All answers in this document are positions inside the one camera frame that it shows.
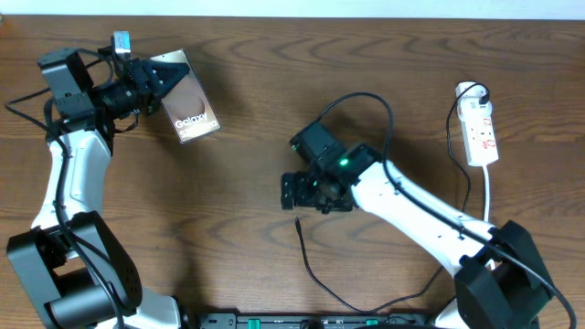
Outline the Galaxy S25 Ultra smartphone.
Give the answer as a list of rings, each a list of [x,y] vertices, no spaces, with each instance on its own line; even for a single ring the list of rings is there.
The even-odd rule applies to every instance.
[[[221,125],[207,94],[183,49],[175,50],[152,60],[164,63],[187,64],[189,72],[162,99],[169,121],[180,143],[218,132]]]

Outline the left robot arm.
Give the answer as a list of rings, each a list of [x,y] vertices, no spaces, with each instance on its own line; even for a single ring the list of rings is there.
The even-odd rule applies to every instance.
[[[95,84],[80,48],[47,53],[38,66],[48,100],[40,127],[52,163],[31,228],[8,240],[7,257],[47,328],[194,328],[172,295],[145,288],[131,257],[102,218],[115,123],[155,112],[191,70],[183,62],[93,52],[109,68]]]

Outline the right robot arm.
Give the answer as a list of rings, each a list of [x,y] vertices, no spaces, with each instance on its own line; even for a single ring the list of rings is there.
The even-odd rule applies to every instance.
[[[347,149],[321,123],[290,140],[307,163],[282,177],[282,206],[327,214],[352,207],[382,218],[427,250],[453,277],[455,297],[438,328],[534,328],[553,283],[528,231],[465,215],[410,181],[375,149]]]

